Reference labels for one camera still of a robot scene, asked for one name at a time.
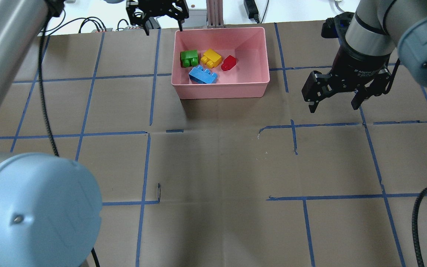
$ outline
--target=pink container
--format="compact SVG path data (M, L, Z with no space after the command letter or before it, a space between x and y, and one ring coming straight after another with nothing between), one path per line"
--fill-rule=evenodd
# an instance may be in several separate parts
M197 50L200 61L207 49L220 54L222 60L232 55L237 59L237 64L229 71L222 71L222 64L210 69L218 74L217 82L198 84L189 79L192 67L181 67L180 53ZM180 99L260 98L268 82L264 28L191 29L176 32L171 83Z

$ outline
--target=power adapter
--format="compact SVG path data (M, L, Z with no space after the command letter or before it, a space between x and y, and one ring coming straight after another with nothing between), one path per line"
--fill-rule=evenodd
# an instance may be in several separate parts
M256 23L259 23L258 7L256 7L255 0L244 0L244 6L248 19L255 19Z

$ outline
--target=grid of tape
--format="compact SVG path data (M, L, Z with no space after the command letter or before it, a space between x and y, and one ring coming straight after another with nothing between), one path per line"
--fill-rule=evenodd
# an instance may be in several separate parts
M305 69L305 68L327 68L331 66L300 66L300 67L286 67L285 66L285 60L283 56L283 48L281 47L281 38L278 31L278 26L275 23L274 27L276 29L276 36L278 39L278 45L279 45L279 52L280 52L280 58L281 58L281 68L271 68L270 71L281 71L283 73L284 78L284 86L286 88L286 93L289 92L288 89L288 79L286 76L287 70L296 70L296 69ZM93 92L93 86L95 84L95 81L98 79L118 79L118 78L139 78L139 77L153 77L153 85L152 85L152 94L151 94L151 105L150 105L150 116L149 116L149 125L153 122L153 112L154 112L154 99L156 96L156 77L158 76L170 76L170 73L158 73L158 61L159 61L159 45L160 45L160 39L161 39L161 31L158 31L157 35L157 42L156 42L156 59L155 59L155 65L154 65L154 73L153 74L147 74L147 75L125 75L125 76L102 76L97 77L97 69L98 64L100 61L100 55L102 53L102 47L103 47L103 41L105 38L105 34L102 33L100 46L98 50L98 55L96 59L95 69L93 70L93 75L91 77L81 77L81 78L67 78L67 79L48 79L44 80L46 83L50 82L57 82L57 81L77 81L77 80L91 80L90 85L90 93L88 95L88 100L86 102L85 107L85 116L83 118L83 124L82 128L79 134L71 134L71 135L55 135L54 137L56 139L59 138L66 138L66 137L76 137L78 138L78 147L76 150L76 157L75 159L78 160L80 155L80 150L82 146L82 141L84 137L87 136L107 136L107 135L147 135L147 149L146 149L146 158L144 163L144 181L143 181L143 188L142 188L142 197L141 201L124 201L124 202L104 202L104 206L123 206L123 205L139 205L140 206L140 215L139 215L139 229L138 229L138 241L137 241L137 249L136 249L136 267L139 266L139 257L140 257L140 250L141 250L141 235L142 235L142 228L143 228L143 221L144 221L144 208L145 205L155 205L158 204L160 201L162 201L160 198L158 198L157 201L146 201L146 186L147 186L147 179L148 179L148 166L149 166L149 154L150 154L150 148L151 148L151 135L149 132L146 131L133 131L133 132L96 132L96 133L86 133L85 132L85 125L88 117L88 111L90 108L90 101L92 98L92 92ZM44 54L46 53L47 47L50 43L50 38L47 40L46 46L44 48ZM29 96L26 101L26 105L24 107L22 116L20 117L19 126L17 127L16 134L14 136L0 136L0 140L12 140L12 146L11 146L11 152L14 150L14 147L16 145L16 142L18 140L22 139L42 139L47 138L44 135L33 135L33 136L21 136L19 135L27 108L29 106L29 101L31 99L32 94L34 93L34 88L37 84L37 73L34 76L34 79L32 81L16 81L14 83L30 83L31 88L29 92ZM424 95L424 98L427 101L427 93L424 88L422 89L422 93ZM373 142L367 127L367 121L365 118L365 115L363 113L362 108L360 108L360 114L362 118L361 125L363 126L363 130L366 133L366 137L368 140L368 144L370 147L370 153L373 158L373 163L375 166L375 170L378 176L379 185L381 186L382 193L381 194L370 194L370 195L330 195L330 196L281 196L281 197L270 197L266 201L301 201L303 204L303 210L304 210L304 217L305 217L305 228L307 232L307 240L310 250L310 261L311 265L315 267L315 257L314 257L314 245L311 238L311 229L310 229L310 222L309 222L309 216L308 216L308 210L307 210L307 202L311 200L340 200L340 199L383 199L384 205L386 207L386 211L388 213L388 219L390 221L390 226L393 232L393 237L395 240L396 248L398 251L398 256L400 258L400 262L402 266L405 266L405 260L402 254L400 241L398 240L397 231L394 225L393 221L393 214L390 209L390 205L388 204L389 198L401 198L401 197L415 197L418 195L418 192L416 193L398 193L398 194L388 194L386 192L385 186L382 184L381 181L381 172L380 167L377 162L377 157L375 154L375 150L373 147ZM427 121L420 121L420 120L410 120L410 121L401 121L401 122L395 122L395 121L384 121L384 122L374 122L373 125L394 125L394 124L407 124L407 123L427 123ZM296 150L297 147L300 145L297 142L296 139L296 129L301 127L347 127L347 126L353 126L353 125L360 125L360 123L349 123L349 122L343 122L343 123L325 123L325 124L295 124L294 120L291 120L290 125L268 125L261 129L259 129L259 132L262 131L274 131L275 129L281 129L281 128L290 128L292 130L292 136L291 141L292 145L294 146L294 151L297 154ZM167 133L171 132L183 132L183 129L167 129Z

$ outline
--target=green lego brick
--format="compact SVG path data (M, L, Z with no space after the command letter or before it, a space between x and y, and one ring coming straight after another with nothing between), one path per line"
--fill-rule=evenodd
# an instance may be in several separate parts
M181 62L183 67L197 66L199 64L197 50L182 51Z

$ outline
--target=toy block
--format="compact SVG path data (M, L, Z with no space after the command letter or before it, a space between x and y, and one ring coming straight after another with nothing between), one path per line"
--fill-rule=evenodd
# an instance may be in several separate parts
M207 67L214 68L222 62L222 56L217 54L217 52L213 51L212 49L208 49L203 54L202 58L200 58L200 61L206 64Z
M227 58L224 60L224 63L222 64L221 68L223 71L228 71L228 70L231 70L236 64L237 64L237 59L232 55L230 55L230 56L227 56Z
M192 81L197 83L215 83L218 75L217 73L211 72L208 69L202 68L198 65L192 68L189 72L189 77Z
M197 66L199 64L197 50L182 51L181 62L183 67Z

